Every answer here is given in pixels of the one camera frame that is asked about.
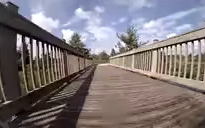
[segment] blue sky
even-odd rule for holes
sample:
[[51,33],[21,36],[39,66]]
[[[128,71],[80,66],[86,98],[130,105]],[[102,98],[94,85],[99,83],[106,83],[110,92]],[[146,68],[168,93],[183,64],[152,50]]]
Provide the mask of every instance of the blue sky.
[[141,41],[165,39],[203,26],[205,0],[10,0],[19,13],[59,38],[79,32],[93,53],[110,53],[130,24]]

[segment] green tree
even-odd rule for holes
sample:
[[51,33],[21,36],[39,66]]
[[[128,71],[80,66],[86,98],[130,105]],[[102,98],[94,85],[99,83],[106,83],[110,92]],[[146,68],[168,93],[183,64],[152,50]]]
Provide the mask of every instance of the green tree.
[[75,32],[72,35],[71,40],[69,41],[69,44],[72,47],[77,48],[77,49],[82,49],[86,47],[86,45],[81,40],[81,35],[77,32]]
[[105,51],[102,51],[101,53],[99,53],[98,57],[100,60],[109,60],[109,55]]
[[111,54],[110,54],[110,56],[115,56],[116,55],[116,52],[115,52],[115,50],[112,48],[111,49]]
[[75,49],[77,49],[78,51],[82,52],[84,55],[88,57],[90,56],[91,50],[86,48],[86,45],[82,42],[81,35],[79,33],[75,32],[72,35],[71,40],[69,41],[69,44]]
[[138,45],[139,36],[137,35],[137,29],[133,25],[128,27],[126,33],[122,33],[122,34],[117,33],[117,37],[126,44],[127,51],[139,47]]
[[116,48],[118,48],[118,54],[126,52],[126,48],[121,44],[120,41],[115,45]]

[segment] cloud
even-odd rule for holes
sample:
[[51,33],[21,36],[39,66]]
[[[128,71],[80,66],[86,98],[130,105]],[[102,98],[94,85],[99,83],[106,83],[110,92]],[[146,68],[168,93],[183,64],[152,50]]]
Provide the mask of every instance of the cloud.
[[176,29],[176,31],[178,33],[181,33],[181,32],[185,32],[185,31],[191,30],[192,29],[192,25],[191,24],[183,24],[183,25],[177,26],[175,29]]
[[62,29],[63,39],[65,39],[66,42],[69,42],[69,40],[71,39],[73,33],[74,33],[73,30],[70,30],[70,29]]
[[104,11],[105,11],[104,7],[101,7],[101,6],[96,6],[96,7],[94,7],[94,10],[95,10],[97,13],[104,13]]
[[170,34],[167,35],[167,38],[171,38],[171,37],[174,37],[176,35],[177,35],[176,33],[170,33]]
[[43,12],[31,14],[31,21],[49,32],[52,32],[53,29],[59,28],[60,25],[58,19],[46,17]]
[[117,25],[117,24],[120,24],[120,23],[124,23],[126,21],[127,21],[127,17],[121,17],[121,18],[118,19],[117,22],[115,22],[115,21],[111,22],[111,25]]
[[120,23],[123,23],[123,22],[125,22],[125,21],[127,21],[127,17],[121,17],[121,18],[119,19],[119,22],[120,22]]
[[136,11],[143,7],[151,8],[154,6],[152,0],[112,0],[113,3],[127,7],[129,11]]
[[177,26],[178,20],[198,11],[200,11],[199,8],[192,8],[147,22],[144,18],[138,17],[133,19],[131,23],[137,24],[138,33],[142,41],[163,40],[175,34],[181,34],[182,32],[191,30],[192,26],[190,24]]

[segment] wooden boardwalk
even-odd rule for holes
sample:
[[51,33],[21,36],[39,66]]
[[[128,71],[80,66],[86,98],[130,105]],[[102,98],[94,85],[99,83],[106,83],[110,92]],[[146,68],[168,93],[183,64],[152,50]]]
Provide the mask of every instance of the wooden boardwalk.
[[86,71],[10,123],[21,128],[205,128],[205,95],[112,66]]

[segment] wooden railing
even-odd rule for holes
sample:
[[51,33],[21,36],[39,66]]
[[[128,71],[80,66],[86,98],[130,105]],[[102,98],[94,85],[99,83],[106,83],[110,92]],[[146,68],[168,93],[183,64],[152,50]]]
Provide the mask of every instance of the wooden railing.
[[111,57],[110,63],[205,91],[205,27]]
[[[78,74],[91,63],[90,58],[19,15],[16,5],[0,3],[0,86],[4,102],[0,105],[2,121],[20,111],[12,106],[30,106],[43,94],[58,89],[71,79],[70,76]],[[25,99],[30,95],[35,99]]]

